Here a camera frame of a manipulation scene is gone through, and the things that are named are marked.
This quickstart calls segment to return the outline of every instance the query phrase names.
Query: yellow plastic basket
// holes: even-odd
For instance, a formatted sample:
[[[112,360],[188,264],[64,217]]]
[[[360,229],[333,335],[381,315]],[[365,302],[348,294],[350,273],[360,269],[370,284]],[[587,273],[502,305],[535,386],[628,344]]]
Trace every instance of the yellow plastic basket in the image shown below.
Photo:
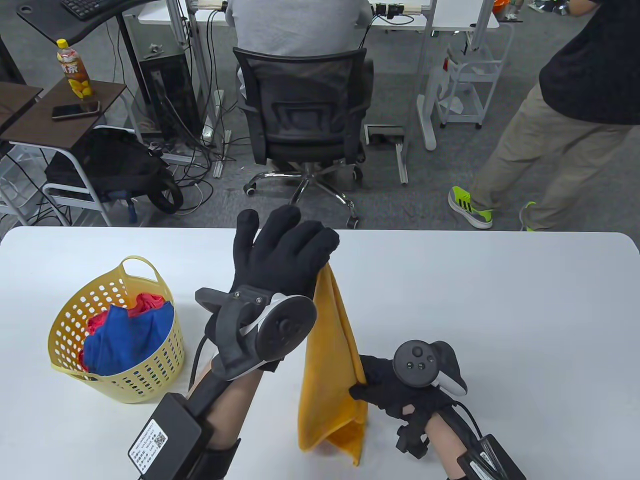
[[[125,272],[124,262],[139,260],[149,265],[156,281]],[[87,322],[109,305],[131,308],[139,293],[162,295],[174,306],[173,324],[164,343],[153,355],[132,369],[117,375],[99,376],[82,370],[78,352],[89,335]],[[137,256],[124,259],[120,265],[86,284],[60,310],[49,332],[49,358],[51,366],[76,378],[99,392],[123,403],[138,403],[158,396],[169,387],[184,364],[184,341],[173,296],[166,283],[151,263]]]

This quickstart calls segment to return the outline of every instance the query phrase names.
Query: man walking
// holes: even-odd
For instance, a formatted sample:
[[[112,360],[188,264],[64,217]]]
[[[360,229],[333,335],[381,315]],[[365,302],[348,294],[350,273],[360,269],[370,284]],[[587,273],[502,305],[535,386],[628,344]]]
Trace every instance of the man walking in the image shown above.
[[[569,2],[572,15],[595,8],[586,27],[542,69],[470,191],[449,191],[451,208],[475,228],[491,228],[504,193],[542,155],[561,149],[542,200],[520,210],[522,230],[558,226],[587,181],[640,125],[640,1]]]

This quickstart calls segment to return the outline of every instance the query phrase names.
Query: floor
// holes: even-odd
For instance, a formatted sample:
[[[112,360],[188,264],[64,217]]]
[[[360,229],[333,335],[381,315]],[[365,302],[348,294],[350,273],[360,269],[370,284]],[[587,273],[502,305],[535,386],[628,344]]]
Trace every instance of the floor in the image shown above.
[[[0,31],[27,83],[50,88],[61,77],[55,60],[56,48],[14,13],[13,0],[0,4]],[[482,165],[521,101],[537,79],[540,68],[562,45],[578,32],[588,20],[560,17],[552,13],[537,13],[525,8],[524,23],[516,28],[516,39],[500,83],[495,92],[484,127],[477,131],[473,125],[449,125],[436,130],[438,148],[426,152],[418,143],[409,157],[410,183],[402,187],[392,152],[367,151],[363,165],[364,184],[349,192],[356,202],[361,223],[359,228],[370,229],[471,229],[449,209],[446,201],[453,184],[468,186],[474,172]],[[115,39],[117,26],[109,22]],[[235,42],[232,29],[218,28],[214,32],[220,88],[227,92],[225,104],[234,101],[233,71],[235,61],[230,48]],[[403,122],[411,95],[412,71],[421,36],[416,32],[371,31],[366,46],[376,66],[374,99],[366,122]],[[506,30],[490,34],[489,43],[500,51]],[[110,81],[114,74],[122,78],[119,61],[115,61],[108,32],[100,27],[76,45],[83,55],[94,79]],[[125,62],[125,78],[133,89],[135,78],[121,45]],[[113,124],[122,124],[125,109],[121,102],[108,113]],[[225,127],[231,128],[234,138],[247,135],[246,122],[239,111],[224,117]],[[566,230],[615,231],[629,235],[640,244],[640,129],[632,131],[621,146],[615,160],[584,193],[580,204],[564,226]],[[253,163],[249,147],[234,145],[230,155],[235,161],[225,165],[223,176],[212,180],[212,198],[193,214],[187,216],[154,215],[151,225],[157,227],[233,227],[237,213],[254,208],[261,215],[286,202],[293,187],[277,180],[260,184],[254,197],[247,197],[242,186],[251,176],[263,170]],[[544,158],[532,168],[511,192],[505,209],[496,214],[494,229],[517,230],[520,227],[518,210],[528,200],[536,200],[547,179],[554,171],[557,156]],[[186,204],[196,205],[200,193],[195,188],[185,192]],[[344,228],[348,214],[331,198],[311,190],[301,202],[303,214],[316,218],[333,228]]]

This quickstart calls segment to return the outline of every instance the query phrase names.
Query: office chair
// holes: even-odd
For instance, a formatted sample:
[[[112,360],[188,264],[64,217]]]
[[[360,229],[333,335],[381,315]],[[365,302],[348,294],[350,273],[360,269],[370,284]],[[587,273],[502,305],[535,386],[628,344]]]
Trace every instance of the office chair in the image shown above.
[[[349,209],[347,228],[356,228],[353,201],[322,177],[364,161],[360,128],[373,90],[373,63],[364,61],[366,53],[281,57],[234,48],[246,88],[245,98],[236,81],[238,106],[246,115],[255,162],[271,159],[301,170],[259,173],[244,185],[247,195],[255,193],[258,180],[300,179],[290,204],[316,185]],[[359,168],[354,178],[362,178]]]

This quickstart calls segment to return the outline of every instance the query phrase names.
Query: chair base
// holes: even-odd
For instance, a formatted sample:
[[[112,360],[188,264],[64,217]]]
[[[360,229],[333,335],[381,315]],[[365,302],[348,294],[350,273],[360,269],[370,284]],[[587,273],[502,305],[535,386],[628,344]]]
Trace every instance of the chair base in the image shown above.
[[[340,168],[340,164],[331,165],[329,168],[325,168],[322,170],[316,170],[316,164],[314,163],[305,163],[305,169],[302,172],[261,172],[254,176],[249,182],[247,182],[243,190],[248,196],[252,196],[257,189],[258,180],[263,179],[300,179],[300,183],[296,188],[296,191],[293,193],[289,204],[296,205],[300,201],[300,197],[307,190],[307,188],[311,185],[317,186],[320,190],[328,193],[330,196],[334,197],[338,202],[340,202],[343,206],[349,209],[350,217],[347,220],[347,228],[354,229],[358,226],[358,222],[360,218],[358,217],[358,213],[356,212],[356,207],[353,201],[346,196],[343,192],[337,191],[327,182],[322,179],[322,176],[337,170]]]

